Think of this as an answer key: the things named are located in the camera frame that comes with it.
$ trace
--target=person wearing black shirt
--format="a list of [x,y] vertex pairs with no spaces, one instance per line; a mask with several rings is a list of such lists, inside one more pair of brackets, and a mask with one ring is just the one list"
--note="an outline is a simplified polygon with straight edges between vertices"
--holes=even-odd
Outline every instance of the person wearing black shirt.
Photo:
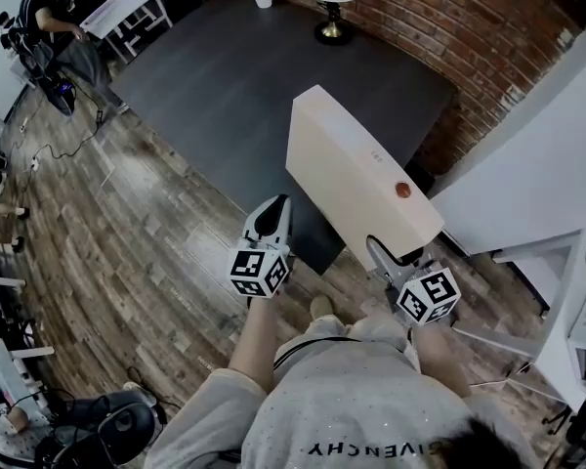
[[21,23],[33,40],[42,40],[54,52],[55,61],[89,83],[117,112],[128,109],[110,90],[110,73],[85,31],[70,22],[56,0],[21,0]]

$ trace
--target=white desk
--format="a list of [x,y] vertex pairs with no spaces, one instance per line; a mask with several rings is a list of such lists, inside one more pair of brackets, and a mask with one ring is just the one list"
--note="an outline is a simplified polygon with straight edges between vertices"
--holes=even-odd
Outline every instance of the white desk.
[[[155,0],[161,12],[161,16],[159,18],[156,18],[154,14],[147,7],[145,7],[145,4],[148,1],[149,0],[106,0],[85,21],[80,23],[80,27],[82,27],[85,31],[93,33],[99,38],[105,39],[112,47],[112,49],[117,53],[117,55],[122,59],[122,61],[127,64],[128,60],[126,60],[124,55],[112,42],[110,39],[110,34],[112,31],[115,31],[119,38],[123,38],[123,33],[121,32],[119,25],[129,16],[137,12],[139,9],[142,9],[146,17],[151,19],[151,23],[146,27],[146,29],[152,29],[163,21],[166,21],[169,27],[172,27],[172,22],[167,17],[167,12],[163,6],[163,1]],[[133,39],[130,42],[124,42],[124,45],[134,57],[137,56],[135,50],[132,47],[135,42],[136,39]]]
[[528,357],[553,390],[544,389],[523,375],[511,376],[509,380],[534,392],[561,400],[573,411],[578,411],[586,399],[586,392],[580,387],[579,379],[573,371],[566,339],[586,300],[586,230],[507,248],[495,254],[493,259],[495,262],[512,262],[559,249],[569,250],[565,270],[556,299],[538,339],[513,337],[463,321],[453,324],[453,329]]

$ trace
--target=black hair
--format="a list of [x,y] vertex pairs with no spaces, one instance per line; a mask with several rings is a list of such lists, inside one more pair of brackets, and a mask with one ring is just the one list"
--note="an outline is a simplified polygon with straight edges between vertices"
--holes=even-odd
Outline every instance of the black hair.
[[468,427],[439,440],[437,453],[447,469],[528,469],[517,451],[489,426],[471,417]]

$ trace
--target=black and white marker cube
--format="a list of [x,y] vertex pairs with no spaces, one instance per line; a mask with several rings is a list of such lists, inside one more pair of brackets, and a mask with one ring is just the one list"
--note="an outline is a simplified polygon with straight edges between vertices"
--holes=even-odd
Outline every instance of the black and white marker cube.
[[460,289],[449,268],[406,282],[398,307],[421,325],[448,315],[460,299]]
[[228,278],[243,297],[271,299],[288,273],[280,250],[234,248],[230,252]]

